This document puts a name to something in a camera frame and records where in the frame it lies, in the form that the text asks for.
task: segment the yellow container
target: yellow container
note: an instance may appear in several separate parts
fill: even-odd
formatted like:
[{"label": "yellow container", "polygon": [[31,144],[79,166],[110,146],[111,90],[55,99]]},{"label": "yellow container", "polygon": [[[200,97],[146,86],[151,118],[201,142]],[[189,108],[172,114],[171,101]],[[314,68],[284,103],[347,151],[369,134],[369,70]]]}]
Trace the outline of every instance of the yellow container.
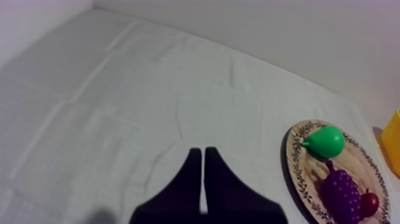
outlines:
[{"label": "yellow container", "polygon": [[383,146],[392,166],[400,176],[400,110],[397,110],[381,135]]}]

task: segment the red apple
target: red apple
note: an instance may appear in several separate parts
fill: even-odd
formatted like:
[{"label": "red apple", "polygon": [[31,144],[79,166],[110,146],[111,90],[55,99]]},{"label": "red apple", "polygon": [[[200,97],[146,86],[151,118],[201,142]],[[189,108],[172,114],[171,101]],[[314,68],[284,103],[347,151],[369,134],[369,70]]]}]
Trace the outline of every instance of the red apple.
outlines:
[{"label": "red apple", "polygon": [[379,198],[376,194],[367,192],[361,196],[361,211],[364,217],[370,217],[378,210]]}]

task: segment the table surface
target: table surface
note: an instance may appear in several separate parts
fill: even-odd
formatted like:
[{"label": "table surface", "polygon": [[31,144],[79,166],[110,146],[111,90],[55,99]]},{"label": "table surface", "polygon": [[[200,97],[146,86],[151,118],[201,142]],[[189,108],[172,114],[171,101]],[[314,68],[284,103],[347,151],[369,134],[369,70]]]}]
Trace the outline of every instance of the table surface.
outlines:
[{"label": "table surface", "polygon": [[399,223],[400,181],[353,103],[217,43],[88,11],[0,71],[0,222],[128,223],[189,148],[216,146],[290,223],[307,223],[280,163],[285,133],[306,119],[360,142]]}]

